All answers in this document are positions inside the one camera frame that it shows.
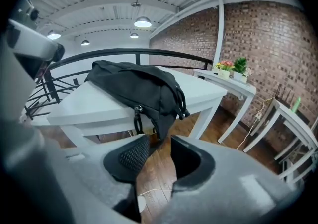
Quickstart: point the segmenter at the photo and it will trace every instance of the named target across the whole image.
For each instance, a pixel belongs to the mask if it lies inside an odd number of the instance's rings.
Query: red brick wall
[[[213,59],[218,32],[218,10],[207,9],[189,16],[159,33],[150,40],[150,48],[174,50]],[[297,8],[289,5],[252,1],[225,5],[225,33],[220,60],[234,61],[247,57],[254,74],[249,82],[257,88],[249,110],[242,121],[249,126],[264,100],[270,98],[278,84],[286,86],[302,98],[300,111],[310,123],[318,115],[318,41],[311,24]],[[174,64],[203,66],[200,62],[183,61],[179,58],[150,56],[150,64]],[[230,94],[222,106],[236,113],[241,107]],[[268,135],[271,143],[280,150],[289,136],[273,130]]]

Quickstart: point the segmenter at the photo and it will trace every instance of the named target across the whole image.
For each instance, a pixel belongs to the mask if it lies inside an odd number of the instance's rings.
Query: green plant
[[[247,59],[245,57],[238,58],[234,62],[233,71],[244,74],[247,68]]]

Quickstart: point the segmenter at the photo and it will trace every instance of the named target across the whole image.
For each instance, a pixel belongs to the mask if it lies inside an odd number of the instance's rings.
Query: zipper pull
[[[140,106],[140,105],[139,106],[135,106],[134,110],[135,110],[135,115],[139,115],[142,112],[143,107]]]

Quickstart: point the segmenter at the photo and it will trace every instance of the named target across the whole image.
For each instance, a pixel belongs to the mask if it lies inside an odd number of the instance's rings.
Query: black bag
[[[164,139],[176,116],[189,116],[185,97],[174,76],[155,66],[95,61],[85,81],[91,81],[135,110],[134,124],[143,134],[140,114],[152,122],[159,139]]]

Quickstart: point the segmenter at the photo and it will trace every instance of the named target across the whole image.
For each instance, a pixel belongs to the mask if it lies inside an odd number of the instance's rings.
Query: white side table
[[[256,88],[248,83],[242,83],[235,81],[231,78],[229,79],[222,79],[219,78],[216,74],[214,74],[212,71],[205,71],[205,70],[199,70],[194,69],[194,76],[203,76],[208,81],[212,82],[213,84],[216,84],[224,89],[226,89],[229,93],[236,96],[239,100],[244,100],[244,105],[239,111],[238,115],[234,119],[234,121],[231,123],[231,125],[227,128],[227,130],[223,133],[223,135],[218,139],[218,142],[221,143],[235,128],[235,126],[239,123],[239,121],[242,119],[243,115],[246,113],[248,107],[250,106],[255,94],[256,94]]]

